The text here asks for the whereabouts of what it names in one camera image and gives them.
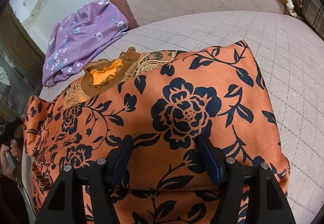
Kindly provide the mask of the person left hand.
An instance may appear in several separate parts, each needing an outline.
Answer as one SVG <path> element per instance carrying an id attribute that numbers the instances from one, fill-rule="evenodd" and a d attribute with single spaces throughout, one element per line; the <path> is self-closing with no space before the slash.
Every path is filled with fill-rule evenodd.
<path id="1" fill-rule="evenodd" d="M 4 176 L 15 181 L 21 159 L 22 151 L 15 139 L 10 141 L 9 146 L 5 144 L 1 145 L 1 168 Z"/>

